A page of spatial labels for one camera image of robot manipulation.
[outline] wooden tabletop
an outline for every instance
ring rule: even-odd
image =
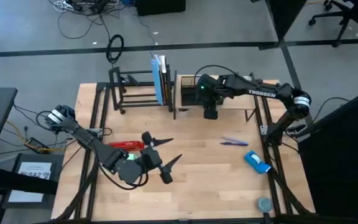
[[[182,78],[190,77],[193,78],[194,75],[178,75],[176,80],[176,91],[175,91],[175,107],[177,109],[188,109],[188,108],[194,108],[194,107],[200,107],[200,106],[183,106],[181,104],[181,84],[182,84]],[[218,79],[218,75],[211,75],[211,77]],[[271,83],[276,84],[278,80],[264,80],[265,83]],[[255,109],[255,103],[254,103],[254,97],[250,95],[242,95],[242,96],[236,96],[233,99],[226,98],[223,101],[222,105],[217,105],[217,109],[229,109],[229,110],[253,110]]]
[[[82,84],[76,101],[76,119],[84,128],[89,126],[96,84]],[[149,87],[128,87],[128,94],[138,94]],[[99,104],[101,111],[103,96]],[[272,118],[276,121],[284,113],[281,102],[269,100]],[[159,171],[150,172],[146,186],[124,191],[110,183],[99,172],[93,208],[93,220],[177,220],[200,218],[262,217],[256,207],[259,197],[269,197],[267,175],[257,174],[244,160],[250,150],[262,154],[259,128],[255,116],[246,122],[242,110],[220,110],[217,120],[203,119],[202,108],[192,108],[177,114],[173,120],[167,107],[126,108],[126,114],[114,111],[109,102],[106,127],[113,134],[104,143],[141,140],[150,131],[157,139],[174,138],[158,147],[164,162],[183,154],[172,170],[173,182],[164,184]],[[247,147],[223,146],[222,136],[249,142]],[[283,142],[296,147],[284,137]],[[68,147],[64,162],[79,148]],[[80,181],[85,150],[81,150],[64,168],[53,207],[52,218],[59,216],[71,202]],[[280,146],[283,168],[289,188],[299,201],[314,211],[310,191],[299,155]],[[86,211],[86,200],[83,214]],[[280,201],[285,211],[283,200]]]

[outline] cable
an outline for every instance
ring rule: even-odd
[[[20,133],[19,128],[17,128],[16,125],[14,125],[13,123],[11,123],[10,121],[6,121],[6,123],[9,124],[9,125],[11,125],[11,126],[15,129],[17,135],[19,135],[19,138],[22,140],[23,144],[24,144],[25,146],[31,148],[31,149],[38,149],[38,150],[41,150],[41,151],[56,151],[56,150],[62,150],[62,149],[54,149],[54,148],[48,149],[48,148],[42,148],[42,147],[32,146],[32,145],[30,145],[29,143],[26,142],[26,139],[23,138],[22,134]]]
[[[42,116],[43,113],[51,113],[51,111],[41,111],[39,112],[36,116],[35,116],[35,122],[37,123],[38,126],[40,126],[42,129],[45,129],[47,131],[50,131],[49,128],[45,127],[45,126],[42,126],[40,124],[40,121],[38,120],[39,116]]]
[[[17,137],[20,137],[18,134],[14,133],[13,131],[10,131],[10,130],[8,130],[8,129],[6,129],[6,128],[2,128],[2,130],[7,131],[7,132],[9,132],[9,133],[11,133],[11,134],[14,134],[14,135],[16,135]]]
[[[290,145],[288,145],[288,144],[286,144],[286,143],[284,143],[284,142],[281,142],[281,143],[282,143],[284,146],[289,147],[289,148],[295,150],[297,153],[299,153],[299,150],[297,150],[296,148],[294,148],[294,147],[292,147],[292,146],[290,146]]]
[[[74,141],[68,143],[68,144],[66,145],[66,147],[65,147],[65,151],[67,150],[67,147],[68,147],[69,145],[73,144],[74,142],[77,142],[77,140],[74,140]],[[82,146],[81,146],[80,148],[78,148],[78,149],[74,152],[74,154],[62,165],[62,168],[61,168],[60,172],[62,172],[64,166],[67,165],[68,162],[70,162],[70,161],[74,158],[74,156],[77,154],[78,151],[80,151],[80,149],[82,149]]]
[[[38,124],[36,124],[33,119],[29,118],[23,111],[17,109],[17,107],[16,107],[15,104],[13,104],[13,108],[15,108],[15,110],[17,110],[17,111],[20,112],[21,114],[23,114],[23,116],[24,116],[25,118],[29,119],[34,125],[38,126]]]
[[[193,80],[194,86],[196,86],[196,76],[198,75],[198,73],[199,73],[200,71],[202,71],[202,69],[204,69],[204,68],[209,68],[209,67],[223,68],[223,69],[225,69],[225,70],[227,70],[227,71],[229,71],[229,72],[231,72],[231,73],[233,73],[233,74],[236,74],[235,71],[231,70],[230,68],[226,68],[225,66],[222,66],[222,65],[205,65],[205,66],[201,67],[201,68],[194,74],[194,80]]]
[[[18,150],[13,150],[13,151],[7,151],[7,152],[0,152],[0,155],[2,155],[2,154],[8,154],[8,153],[12,153],[12,152],[21,152],[21,151],[27,151],[27,150],[31,150],[31,149],[18,149]]]
[[[270,159],[271,159],[271,160],[276,161],[276,159],[273,158],[273,156],[272,156],[271,153],[270,153],[270,148],[272,148],[272,147],[271,147],[271,145],[269,145],[269,146],[270,146],[270,147],[268,148],[268,155],[270,156]]]
[[[20,109],[20,110],[24,110],[24,111],[27,111],[27,112],[30,112],[30,113],[33,113],[33,114],[38,114],[38,112],[35,112],[35,111],[32,111],[32,110],[29,110],[29,109],[25,109],[23,107],[20,107],[20,106],[17,106],[15,103],[13,103],[13,106],[16,108],[16,109]]]
[[[12,144],[12,143],[10,143],[10,142],[8,142],[8,141],[6,141],[6,140],[3,140],[3,139],[1,139],[1,138],[0,138],[0,141],[4,142],[4,143],[6,143],[6,144],[10,144],[11,146],[15,146],[15,147],[22,147],[22,146],[24,146],[24,145]]]
[[[342,97],[331,97],[331,98],[328,98],[326,101],[324,101],[324,103],[320,106],[320,109],[318,110],[317,112],[317,115],[314,117],[313,121],[312,122],[315,122],[317,117],[319,116],[320,112],[321,112],[321,109],[323,109],[324,105],[330,101],[330,100],[344,100],[346,102],[349,102],[350,100],[346,99],[346,98],[342,98]]]
[[[73,6],[68,4],[65,0],[55,1],[53,8],[55,8],[55,10],[58,12],[65,12],[67,10],[74,11]]]
[[[93,20],[91,21],[91,24],[89,25],[88,29],[86,30],[86,32],[85,32],[83,35],[78,36],[78,37],[69,37],[69,36],[65,35],[65,34],[63,33],[62,29],[60,28],[60,18],[62,18],[62,16],[63,16],[64,13],[65,13],[65,12],[62,12],[62,14],[57,18],[57,26],[58,26],[58,28],[59,28],[60,34],[61,34],[62,36],[64,36],[65,38],[71,39],[71,40],[80,39],[80,38],[83,38],[84,36],[86,36],[86,35],[88,34],[88,32],[91,30],[92,25],[94,24],[94,21],[95,21],[96,19],[99,19],[98,17],[95,18],[95,19],[93,19]]]
[[[56,146],[56,143],[57,143],[57,134],[55,134],[55,144],[52,146],[53,148]]]
[[[284,131],[284,133],[285,133],[288,137],[292,138],[297,144],[299,144],[298,140],[296,140],[296,138],[294,138],[294,137],[292,137],[290,134],[288,134],[287,131]]]
[[[112,129],[111,129],[111,128],[104,128],[104,129],[109,130],[109,131],[110,131],[110,133],[109,133],[109,134],[103,134],[103,136],[109,136],[109,135],[111,135],[111,134],[112,134]]]
[[[151,49],[151,48],[152,48],[152,46],[156,45],[156,41],[154,40],[153,36],[150,34],[150,27],[142,22],[142,20],[140,19],[140,16],[139,16],[139,15],[134,14],[131,10],[129,10],[129,12],[130,12],[132,15],[134,15],[134,16],[137,17],[137,19],[139,20],[139,23],[140,23],[142,26],[146,27],[146,29],[147,29],[147,35],[148,35],[148,37],[150,37],[150,39],[152,40],[152,45],[150,46],[149,53],[150,53],[150,56],[153,58],[153,53],[152,53],[152,49]]]
[[[62,171],[63,168],[68,164],[68,162],[70,162],[70,161],[74,158],[74,156],[77,154],[77,152],[80,151],[80,149],[82,149],[82,146],[79,147],[79,148],[74,152],[74,154],[62,165],[61,171]]]
[[[103,19],[103,16],[100,15],[100,19],[102,20],[102,23],[104,25],[104,28],[106,28],[106,32],[107,32],[107,35],[109,37],[109,43],[107,44],[107,47],[106,47],[106,58],[107,58],[107,61],[112,65],[112,67],[114,68],[114,64],[117,63],[118,59],[121,57],[121,54],[122,54],[122,51],[124,50],[124,38],[119,35],[119,34],[116,34],[114,35],[113,37],[110,38],[110,32],[109,32],[109,29],[107,28],[107,25],[106,23],[104,22],[104,19]],[[121,46],[119,48],[119,51],[117,53],[117,55],[115,57],[112,57],[111,56],[111,45],[112,43],[114,42],[114,40],[116,39],[119,39],[120,42],[121,42]]]

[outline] black metal frame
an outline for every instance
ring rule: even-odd
[[[154,84],[150,83],[150,82],[139,83],[139,86],[153,86],[153,85]],[[132,86],[132,85],[130,83],[125,83],[125,84],[123,84],[123,86]],[[94,105],[93,105],[91,124],[94,124],[94,120],[96,120],[99,96],[100,96],[101,90],[104,87],[107,87],[106,92],[108,92],[109,89],[112,90],[112,88],[109,87],[108,83],[98,83],[98,85],[96,87],[96,94],[95,94],[95,101],[94,101]],[[105,93],[103,112],[102,112],[102,118],[101,118],[101,127],[104,127],[104,123],[105,123],[106,115],[107,115],[107,105],[108,105],[107,102],[109,100],[107,95],[108,94]],[[261,125],[264,125],[264,122],[262,120],[262,113],[260,110],[258,97],[254,96],[254,101],[255,101],[255,110],[253,110],[253,112],[250,116],[246,115],[246,119],[250,119],[252,117],[252,115],[255,114],[256,119],[257,119],[257,125],[258,125],[257,131],[260,134],[260,139],[262,141],[262,149],[263,149],[264,159],[267,164],[272,166],[273,163],[272,163],[272,158],[270,157],[270,154],[269,154],[269,145],[267,144],[266,136],[262,135],[259,130],[259,127]],[[264,97],[262,97],[262,104],[264,107],[267,124],[270,124],[272,122],[272,115],[270,114],[269,104],[267,102],[267,99]],[[273,147],[273,153],[275,154],[277,173],[278,173],[279,177],[281,179],[283,179],[285,182],[285,175],[284,175],[284,171],[283,171],[282,161],[280,158],[280,153],[278,151],[278,146],[273,145],[271,147]],[[172,224],[174,224],[174,223],[233,223],[233,224],[235,224],[236,223],[236,224],[238,224],[238,223],[270,223],[270,222],[286,223],[286,224],[292,224],[292,223],[293,224],[295,224],[295,223],[296,224],[299,224],[299,223],[305,223],[305,224],[309,224],[309,223],[310,224],[319,224],[319,223],[321,223],[321,224],[322,223],[325,223],[325,224],[328,224],[328,223],[329,224],[335,224],[335,223],[357,224],[358,223],[358,219],[353,219],[353,218],[321,217],[317,214],[293,215],[290,200],[285,194],[283,194],[283,199],[285,201],[285,208],[287,210],[287,213],[289,213],[289,214],[283,213],[280,208],[277,188],[276,188],[275,179],[273,177],[273,174],[271,172],[268,172],[267,175],[268,175],[269,188],[270,188],[270,192],[272,195],[273,209],[276,214],[276,217],[272,217],[272,218],[265,215],[265,217],[263,217],[263,218],[223,218],[223,219],[151,220],[151,221],[139,220],[139,221],[101,221],[101,222],[90,221],[89,222],[89,220],[91,220],[91,217],[92,217],[94,197],[95,197],[95,193],[96,193],[96,180],[95,180],[92,183],[93,187],[91,187],[91,192],[89,193],[89,201],[88,201],[88,208],[87,208],[88,210],[86,213],[86,218],[82,218],[82,219],[75,218],[75,219],[77,219],[77,221],[84,220],[85,222],[88,221],[87,223],[100,223],[100,224],[108,224],[108,223],[145,223],[145,224],[149,224],[149,223],[172,223]]]
[[[98,116],[98,106],[99,106],[100,94],[101,94],[102,90],[105,90],[102,115],[101,115],[101,120],[100,120],[100,125],[99,125],[99,127],[102,129],[102,133],[104,133],[104,127],[105,127],[105,123],[106,123],[110,89],[111,89],[111,87],[110,87],[109,83],[97,83],[96,84],[96,93],[94,96],[92,115],[91,115],[91,121],[89,124],[89,128],[95,128],[96,118]],[[88,175],[88,167],[90,164],[90,157],[91,157],[91,152],[89,150],[85,151],[79,187],[81,187],[84,184],[84,182],[86,180],[86,176]],[[98,176],[96,175],[91,183],[91,186],[90,186],[88,206],[86,208],[86,217],[85,217],[86,220],[88,220],[88,219],[90,220],[92,217],[92,214],[93,214],[93,204],[94,204],[94,196],[96,194],[97,181],[98,181]],[[82,200],[80,200],[80,202],[78,203],[78,205],[75,209],[75,213],[74,213],[75,220],[78,220],[81,218],[81,211],[82,211]]]
[[[133,107],[145,107],[145,106],[168,106],[169,112],[173,111],[172,106],[172,83],[171,83],[171,73],[170,67],[167,65],[167,73],[166,79],[167,83],[170,84],[171,88],[167,90],[167,101],[164,102],[163,105],[159,104],[157,100],[136,100],[136,101],[124,101],[124,98],[132,98],[132,97],[145,97],[145,96],[155,96],[155,94],[136,94],[136,95],[124,95],[126,93],[125,84],[122,82],[122,74],[124,75],[132,75],[132,74],[150,74],[153,71],[143,70],[143,71],[130,71],[130,72],[121,72],[119,67],[115,67],[109,70],[109,79],[111,86],[111,95],[112,95],[112,104],[114,110],[120,111],[120,114],[125,114],[124,108],[133,108]],[[114,74],[117,75],[117,83],[114,82]],[[116,84],[118,84],[118,93],[119,93],[119,101],[117,102],[116,96]]]

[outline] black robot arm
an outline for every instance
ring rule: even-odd
[[[174,158],[167,165],[163,162],[155,149],[155,146],[164,144],[172,139],[157,140],[152,138],[149,132],[142,135],[146,148],[141,151],[141,156],[136,160],[128,160],[128,153],[123,149],[117,149],[103,144],[97,134],[81,127],[75,120],[75,112],[68,106],[58,105],[48,116],[46,123],[54,133],[64,131],[77,139],[79,144],[86,150],[95,153],[97,160],[111,173],[118,173],[121,180],[127,184],[133,184],[138,177],[152,169],[159,168],[164,183],[172,182],[171,168],[181,155]]]
[[[267,139],[269,143],[280,145],[283,132],[294,121],[302,119],[309,114],[311,98],[304,91],[292,88],[289,84],[280,85],[263,83],[262,80],[251,80],[231,74],[221,75],[218,79],[204,74],[196,85],[196,98],[203,104],[204,117],[206,119],[217,119],[216,102],[220,98],[234,98],[241,95],[265,96],[280,100],[287,111],[277,121],[267,128]]]

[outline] red screwdriver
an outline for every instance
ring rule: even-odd
[[[144,149],[144,143],[140,141],[124,141],[124,142],[112,142],[110,146],[123,149],[127,152],[140,151]]]

